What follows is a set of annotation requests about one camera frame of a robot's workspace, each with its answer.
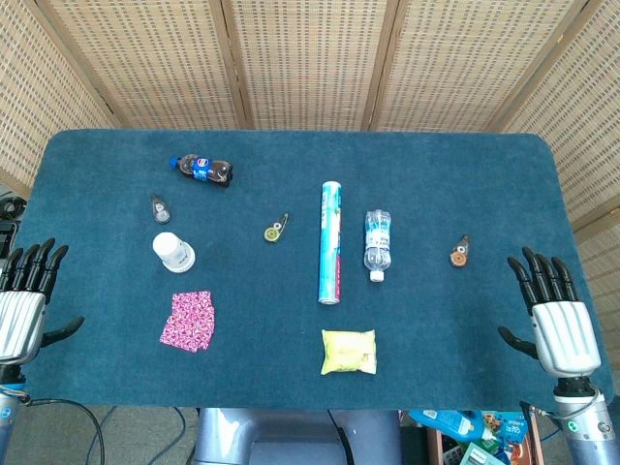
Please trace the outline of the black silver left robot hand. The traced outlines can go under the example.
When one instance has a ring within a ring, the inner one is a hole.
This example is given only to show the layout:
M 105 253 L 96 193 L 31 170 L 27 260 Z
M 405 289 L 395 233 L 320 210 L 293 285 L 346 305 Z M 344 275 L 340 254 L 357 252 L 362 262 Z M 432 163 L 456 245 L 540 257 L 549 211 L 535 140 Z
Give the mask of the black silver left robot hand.
M 1 267 L 1 364 L 23 365 L 41 348 L 75 334 L 84 322 L 77 317 L 60 329 L 47 331 L 47 306 L 67 245 L 52 237 L 28 249 L 16 248 Z

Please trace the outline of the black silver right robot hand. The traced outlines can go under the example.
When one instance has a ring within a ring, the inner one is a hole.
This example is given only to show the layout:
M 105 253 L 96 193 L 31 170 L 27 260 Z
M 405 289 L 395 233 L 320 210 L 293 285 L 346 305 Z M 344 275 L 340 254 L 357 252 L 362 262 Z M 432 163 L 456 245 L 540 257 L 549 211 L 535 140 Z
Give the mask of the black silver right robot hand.
M 522 249 L 527 264 L 509 257 L 534 333 L 532 342 L 515 336 L 507 327 L 498 332 L 513 349 L 538 361 L 557 379 L 585 378 L 602 364 L 588 309 L 577 296 L 566 264 L 546 258 L 528 247 Z

